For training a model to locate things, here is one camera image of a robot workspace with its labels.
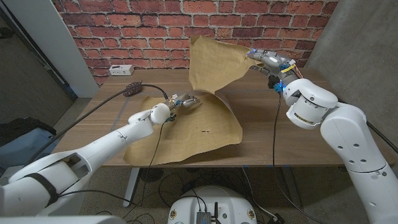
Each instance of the red brick wall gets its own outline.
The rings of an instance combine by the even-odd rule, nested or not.
[[[271,49],[307,62],[337,0],[57,0],[97,83],[112,64],[188,68],[192,35]]]

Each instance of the wooden table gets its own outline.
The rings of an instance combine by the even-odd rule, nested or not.
[[[313,69],[301,69],[303,76],[327,90],[330,85]],[[163,88],[169,96],[192,91],[188,82],[188,70],[136,70],[132,76],[109,77],[85,108],[84,113],[101,103],[110,95],[124,89],[127,84],[143,80],[143,83]],[[243,128],[242,143],[225,146],[214,151],[194,155],[182,162],[158,165],[157,167],[241,167],[268,166],[272,164],[272,137],[278,105],[278,95],[267,88],[267,77],[250,70],[235,82],[220,90]],[[69,130],[54,152],[83,147],[112,130],[127,124],[127,119],[138,109],[147,96],[161,97],[153,88],[133,97],[118,96],[106,103],[92,115]],[[339,166],[342,160],[323,140],[319,128],[305,130],[297,127],[285,115],[288,107],[282,100],[277,123],[275,163],[278,166]],[[395,159],[384,141],[373,133],[383,156],[390,164]],[[123,161],[124,151],[110,159],[106,166],[128,166]]]

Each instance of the crumpled kraft paper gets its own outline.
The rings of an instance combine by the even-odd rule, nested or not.
[[[127,147],[124,160],[133,166],[148,166],[158,149],[152,165],[179,162],[195,154],[208,152],[242,141],[243,130],[228,102],[215,91],[244,76],[258,61],[247,58],[249,48],[218,42],[197,36],[190,40],[189,82],[201,103],[179,108],[173,122],[166,122],[150,136]],[[164,98],[147,97],[140,110],[148,110]]]

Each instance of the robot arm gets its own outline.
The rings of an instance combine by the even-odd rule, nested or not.
[[[175,111],[199,100],[174,95],[165,103],[132,115],[129,124],[72,151],[43,157],[15,173],[9,184],[0,186],[0,216],[48,215],[81,190],[94,172],[126,146],[154,132],[153,125],[174,120]]]
[[[295,63],[286,56],[253,50],[248,57],[264,63],[269,87],[282,94],[290,106],[286,115],[294,124],[303,129],[320,126],[324,140],[343,160],[370,222],[396,223],[398,179],[374,142],[364,113],[339,103],[333,93],[297,73],[286,72],[285,67]]]

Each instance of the power strip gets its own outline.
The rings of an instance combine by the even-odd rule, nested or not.
[[[111,75],[131,75],[134,67],[132,65],[112,65],[109,71]]]

